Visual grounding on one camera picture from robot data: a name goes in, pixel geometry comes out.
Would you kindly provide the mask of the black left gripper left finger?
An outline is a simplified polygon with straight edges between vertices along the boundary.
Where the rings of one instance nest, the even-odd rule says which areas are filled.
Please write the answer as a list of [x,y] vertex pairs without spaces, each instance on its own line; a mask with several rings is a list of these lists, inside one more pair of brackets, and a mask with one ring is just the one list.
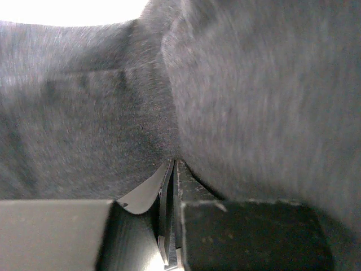
[[173,166],[119,200],[1,201],[1,269],[164,270]]

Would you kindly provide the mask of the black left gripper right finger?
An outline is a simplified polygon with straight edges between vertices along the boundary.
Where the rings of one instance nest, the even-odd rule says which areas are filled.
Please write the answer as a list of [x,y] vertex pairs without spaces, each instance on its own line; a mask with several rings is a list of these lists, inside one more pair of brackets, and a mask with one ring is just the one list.
[[287,200],[220,200],[174,166],[175,247],[184,270],[333,270],[314,211]]

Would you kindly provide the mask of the black denim trousers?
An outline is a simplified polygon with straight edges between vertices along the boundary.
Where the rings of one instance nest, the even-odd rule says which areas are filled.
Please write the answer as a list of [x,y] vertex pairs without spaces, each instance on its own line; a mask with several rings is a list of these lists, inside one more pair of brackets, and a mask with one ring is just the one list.
[[120,198],[163,160],[232,200],[314,207],[360,269],[360,2],[149,1],[1,22],[1,198]]

